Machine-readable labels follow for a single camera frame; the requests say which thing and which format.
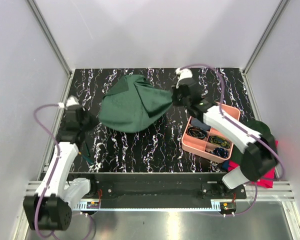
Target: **dark green fabric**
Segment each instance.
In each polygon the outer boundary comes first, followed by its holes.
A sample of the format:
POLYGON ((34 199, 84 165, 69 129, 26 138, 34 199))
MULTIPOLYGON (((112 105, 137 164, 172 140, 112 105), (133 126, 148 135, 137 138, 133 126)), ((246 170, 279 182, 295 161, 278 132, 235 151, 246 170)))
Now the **dark green fabric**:
POLYGON ((172 105, 172 93, 154 88, 142 75, 126 75, 103 97, 99 121, 113 130, 137 133, 172 105))
MULTIPOLYGON (((271 134, 270 128, 262 121, 250 120, 250 121, 248 121, 246 126, 252 130, 255 130, 255 131, 261 133, 261 134, 266 134, 266 133, 271 134)), ((240 150, 234 145, 233 149, 232 149, 232 154, 231 154, 230 160, 232 162, 240 165, 243 156, 244 155, 240 152, 240 150)))

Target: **pink organizer box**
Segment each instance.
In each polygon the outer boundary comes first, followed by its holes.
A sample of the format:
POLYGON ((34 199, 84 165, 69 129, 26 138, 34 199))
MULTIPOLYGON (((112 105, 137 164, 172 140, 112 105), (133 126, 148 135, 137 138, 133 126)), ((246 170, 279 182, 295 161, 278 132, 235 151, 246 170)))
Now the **pink organizer box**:
MULTIPOLYGON (((231 117, 233 117, 234 119, 239 120, 240 110, 238 108, 222 104, 222 109, 226 113, 228 113, 231 117)), ((217 131, 215 128, 212 127, 210 129, 210 131, 207 131, 208 136, 204 140, 197 139, 197 138, 192 137, 187 134, 188 128, 191 127, 191 118, 192 117, 189 118, 189 121, 186 125, 185 131, 184 131, 182 139, 181 139, 182 149, 189 153, 198 155, 200 157, 209 159, 209 160, 217 162, 217 163, 223 163, 224 161, 230 159, 234 144, 228 138, 226 138, 224 135, 222 135, 219 131, 217 131), (229 152, 228 158, 222 158, 222 157, 219 157, 219 156, 209 153, 209 152, 212 152, 215 148, 220 148, 220 146, 218 146, 218 145, 207 142, 210 136, 220 136, 220 137, 225 138, 228 142, 230 142, 230 148, 227 149, 227 151, 229 152)))

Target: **pink fabric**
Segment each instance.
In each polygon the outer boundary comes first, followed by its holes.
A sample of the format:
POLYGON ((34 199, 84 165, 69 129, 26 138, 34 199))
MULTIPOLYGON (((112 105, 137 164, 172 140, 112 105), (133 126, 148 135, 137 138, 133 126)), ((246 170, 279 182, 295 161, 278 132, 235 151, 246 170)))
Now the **pink fabric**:
MULTIPOLYGON (((278 141, 275 141, 275 146, 277 147, 278 146, 278 141)), ((236 164, 235 162, 233 161, 229 161, 229 167, 228 167, 228 171, 232 171, 233 169, 235 169, 236 167, 238 167, 239 165, 236 164)), ((265 178, 268 178, 268 179, 274 179, 275 177, 275 168, 271 169, 269 172, 267 172, 265 175, 264 175, 265 178)), ((270 180, 265 180, 265 179, 260 179, 260 181, 258 181, 256 183, 258 186, 261 186, 261 187, 264 187, 264 188, 267 188, 267 189, 271 189, 274 185, 274 182, 273 181, 270 181, 270 180)))

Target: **white wall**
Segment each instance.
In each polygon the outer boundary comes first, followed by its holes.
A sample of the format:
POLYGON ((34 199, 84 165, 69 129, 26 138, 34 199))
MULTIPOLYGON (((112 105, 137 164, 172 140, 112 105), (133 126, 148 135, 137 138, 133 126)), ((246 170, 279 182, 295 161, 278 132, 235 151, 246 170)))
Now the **white wall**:
POLYGON ((300 0, 288 4, 248 79, 262 120, 278 138, 300 211, 300 0))
POLYGON ((36 0, 71 68, 244 67, 280 0, 36 0))
MULTIPOLYGON (((12 239, 48 141, 33 110, 60 100, 66 74, 26 1, 0 0, 0 240, 12 239)), ((56 110, 40 115, 51 128, 56 110)))

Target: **black marble tabletop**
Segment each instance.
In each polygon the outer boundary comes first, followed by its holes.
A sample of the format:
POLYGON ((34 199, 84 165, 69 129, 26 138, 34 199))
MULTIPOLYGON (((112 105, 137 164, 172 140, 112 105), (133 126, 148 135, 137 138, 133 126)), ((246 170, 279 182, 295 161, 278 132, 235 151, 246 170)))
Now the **black marble tabletop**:
MULTIPOLYGON (((254 119, 246 87, 238 68, 218 68, 225 79, 224 101, 241 111, 240 121, 254 119)), ((204 95, 218 101, 220 81, 207 68, 193 68, 193 78, 199 79, 204 95)), ((123 75, 144 75, 156 88, 170 90, 177 82, 175 68, 77 69, 69 96, 76 96, 92 114, 98 115, 105 93, 123 75)), ((189 116, 184 107, 171 107, 154 124, 138 133, 109 129, 101 123, 86 135, 90 151, 89 164, 78 155, 71 172, 218 172, 217 164, 182 150, 181 138, 189 116)), ((87 155, 85 146, 80 150, 87 155)))

